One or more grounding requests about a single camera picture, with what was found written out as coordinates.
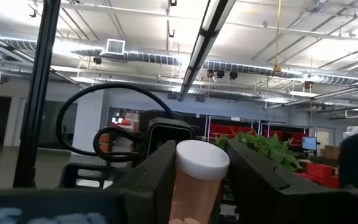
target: white lid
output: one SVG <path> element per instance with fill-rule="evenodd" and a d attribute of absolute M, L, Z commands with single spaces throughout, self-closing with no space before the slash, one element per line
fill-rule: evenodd
<path fill-rule="evenodd" d="M 194 178 L 221 180 L 229 164 L 229 156 L 213 144 L 187 140 L 177 145 L 177 167 Z"/>

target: ceiling vent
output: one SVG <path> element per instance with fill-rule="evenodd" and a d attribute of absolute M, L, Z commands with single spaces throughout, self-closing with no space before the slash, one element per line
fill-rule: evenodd
<path fill-rule="evenodd" d="M 108 39 L 103 54 L 123 55 L 125 40 Z"/>

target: cardboard box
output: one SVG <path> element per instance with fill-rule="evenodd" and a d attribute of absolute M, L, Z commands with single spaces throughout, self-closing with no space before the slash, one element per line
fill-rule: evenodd
<path fill-rule="evenodd" d="M 325 146 L 324 149 L 320 150 L 320 153 L 321 153 L 321 157 L 323 157 L 323 158 L 338 160 L 339 147 Z"/>

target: hanging cord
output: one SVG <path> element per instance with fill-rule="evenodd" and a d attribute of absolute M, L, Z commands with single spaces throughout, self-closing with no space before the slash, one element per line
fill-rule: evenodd
<path fill-rule="evenodd" d="M 281 8 L 282 8 L 282 0 L 278 0 L 277 29 L 276 29 L 276 54 L 274 56 L 274 67 L 278 71 L 281 71 L 280 64 L 278 63 L 278 35 L 280 34 Z"/>
<path fill-rule="evenodd" d="M 311 87 L 313 85 L 309 84 L 309 93 L 311 95 Z M 310 100 L 310 125 L 313 126 L 313 102 Z"/>
<path fill-rule="evenodd" d="M 128 138 L 131 141 L 134 141 L 134 142 L 140 142 L 142 140 L 140 137 L 136 136 L 135 134 L 129 133 L 125 129 L 122 129 L 120 127 L 107 127 L 107 128 L 100 129 L 96 133 L 96 136 L 93 138 L 93 149 L 95 152 L 87 152 L 87 151 L 83 151 L 81 149 L 77 149 L 77 148 L 69 145 L 63 139 L 63 133 L 62 133 L 63 118 L 64 118 L 64 115 L 65 115 L 67 109 L 70 107 L 70 105 L 72 105 L 76 100 L 78 100 L 79 98 L 81 98 L 84 95 L 87 95 L 88 93 L 92 93 L 94 91 L 103 90 L 103 89 L 107 89 L 107 88 L 125 88 L 125 89 L 138 91 L 139 93 L 143 93 L 144 95 L 148 96 L 149 98 L 154 100 L 156 103 L 158 103 L 165 110 L 165 112 L 167 112 L 168 117 L 170 119 L 176 118 L 173 111 L 160 98 L 158 98 L 157 96 L 155 96 L 153 93 L 151 93 L 150 91 L 148 91 L 146 89 L 143 89 L 139 86 L 126 84 L 126 83 L 105 83 L 105 84 L 91 86 L 89 88 L 81 90 L 66 101 L 66 103 L 60 109 L 59 114 L 57 116 L 57 120 L 56 120 L 55 133 L 56 133 L 57 140 L 65 149 L 69 149 L 72 152 L 75 152 L 75 153 L 78 153 L 78 154 L 81 154 L 84 156 L 99 156 L 102 159 L 105 159 L 109 162 L 133 161 L 136 157 L 139 156 L 138 153 L 134 153 L 134 152 L 107 152 L 107 153 L 104 153 L 100 149 L 99 138 L 100 138 L 100 136 L 102 136 L 102 134 L 105 134 L 105 133 L 116 133 L 118 136 L 123 136 L 125 138 Z"/>
<path fill-rule="evenodd" d="M 313 55 L 310 58 L 310 77 L 313 74 Z M 313 87 L 313 84 L 309 84 L 309 93 L 311 95 L 311 88 Z M 313 126 L 313 101 L 310 100 L 310 125 Z"/>

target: ductwork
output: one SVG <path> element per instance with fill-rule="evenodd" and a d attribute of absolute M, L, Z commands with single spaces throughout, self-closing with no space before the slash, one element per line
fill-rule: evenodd
<path fill-rule="evenodd" d="M 37 45 L 36 41 L 32 40 L 20 40 L 13 38 L 4 38 L 8 44 L 12 45 L 17 49 L 22 50 L 31 50 L 34 51 Z M 111 60 L 117 62 L 147 62 L 147 63 L 157 63 L 162 65 L 181 65 L 181 61 L 178 57 L 169 55 L 168 52 L 164 54 L 156 54 L 151 52 L 151 50 L 144 50 L 143 52 L 133 52 L 128 51 L 124 52 L 123 55 L 109 55 L 102 54 L 104 49 L 104 44 L 101 42 L 95 42 L 91 40 L 78 40 L 78 39 L 69 39 L 57 37 L 55 44 L 59 46 L 73 45 L 82 46 L 81 49 L 72 49 L 71 53 L 87 56 L 87 57 L 107 57 Z M 342 72 L 331 72 L 327 70 L 313 69 L 312 74 L 310 75 L 310 68 L 299 67 L 299 66 L 289 66 L 283 65 L 283 72 L 274 72 L 272 69 L 273 66 L 255 66 L 255 65 L 246 65 L 240 63 L 226 63 L 226 62 L 217 62 L 206 60 L 202 66 L 203 69 L 210 70 L 220 70 L 225 72 L 237 72 L 237 73 L 248 73 L 254 75 L 266 75 L 271 77 L 279 77 L 293 80 L 311 80 L 315 83 L 323 83 L 330 85 L 354 85 L 358 83 L 358 74 L 357 73 L 342 73 Z"/>
<path fill-rule="evenodd" d="M 69 73 L 76 73 L 66 67 L 56 67 L 58 71 L 66 71 Z M 12 78 L 25 78 L 29 79 L 31 76 L 32 69 L 24 65 L 21 62 L 11 62 L 11 64 L 4 64 L 0 66 L 0 71 L 4 71 L 2 76 Z M 133 74 L 133 73 L 120 73 L 120 72 L 109 72 L 102 70 L 79 70 L 83 78 L 90 80 L 94 79 L 100 82 L 126 82 L 135 83 L 150 91 L 158 91 L 163 89 L 164 91 L 179 91 L 183 80 L 178 78 L 162 77 L 157 78 L 156 76 L 144 75 L 144 74 Z M 299 96 L 292 96 L 280 92 L 276 92 L 272 89 L 259 89 L 257 93 L 251 88 L 244 88 L 240 85 L 230 85 L 227 83 L 216 83 L 216 82 L 201 82 L 197 81 L 196 84 L 190 88 L 189 93 L 198 95 L 209 95 L 210 97 L 218 98 L 233 98 L 237 100 L 247 101 L 263 101 L 267 98 L 279 98 L 286 101 L 300 100 Z M 329 101 L 316 101 L 314 105 L 317 106 L 358 106 L 357 101 L 347 100 L 329 100 Z"/>

